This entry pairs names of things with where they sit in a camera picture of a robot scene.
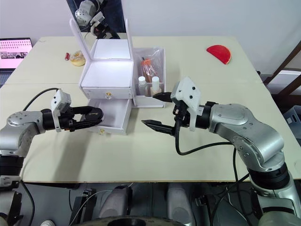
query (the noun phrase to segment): table surface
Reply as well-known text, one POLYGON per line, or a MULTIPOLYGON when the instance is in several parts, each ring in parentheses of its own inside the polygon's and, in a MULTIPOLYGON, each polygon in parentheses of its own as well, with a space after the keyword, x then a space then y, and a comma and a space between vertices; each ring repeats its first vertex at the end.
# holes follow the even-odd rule
MULTIPOLYGON (((238 103, 275 128, 284 138, 284 153, 294 178, 301 178, 301 148, 287 126, 268 90, 232 37, 133 37, 134 47, 164 47, 167 90, 190 76, 201 90, 201 104, 238 103), (228 65, 206 52, 223 44, 232 52, 228 65)), ((83 67, 64 60, 66 52, 79 49, 74 37, 44 37, 0 89, 0 128, 6 118, 20 111, 38 92, 58 87, 69 93, 72 106, 87 99, 78 88, 83 67)), ((36 99, 28 110, 50 107, 53 93, 36 99)), ((78 130, 73 133, 47 131, 33 139, 22 170, 26 182, 121 182, 121 181, 233 181, 233 147, 215 146, 179 156, 174 138, 157 133, 141 123, 154 119, 173 125, 173 104, 166 108, 132 109, 127 136, 98 135, 78 130)), ((181 129, 180 148, 190 150, 204 144, 225 141, 207 130, 181 129)), ((237 157, 239 177, 246 167, 237 157)))

